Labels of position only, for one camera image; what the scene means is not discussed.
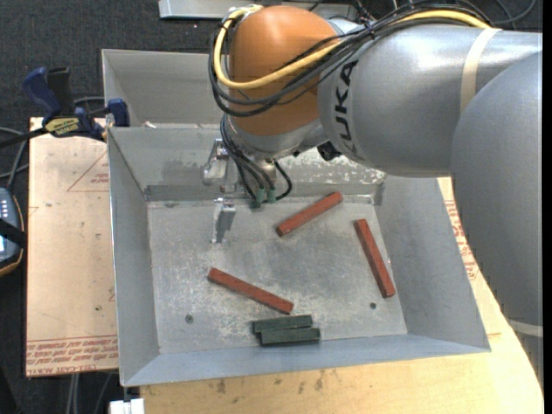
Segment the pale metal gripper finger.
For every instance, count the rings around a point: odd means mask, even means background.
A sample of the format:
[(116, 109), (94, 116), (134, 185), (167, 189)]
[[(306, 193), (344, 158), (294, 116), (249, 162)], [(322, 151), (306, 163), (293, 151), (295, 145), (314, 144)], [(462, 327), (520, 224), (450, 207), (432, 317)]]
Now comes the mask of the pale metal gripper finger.
[(231, 230), (236, 208), (232, 199), (220, 199), (216, 206), (216, 243), (224, 241), (225, 235)]
[(216, 198), (214, 200), (214, 211), (213, 211), (213, 230), (212, 230), (212, 243), (221, 243), (223, 240), (221, 233), (221, 214), (223, 210), (223, 199)]

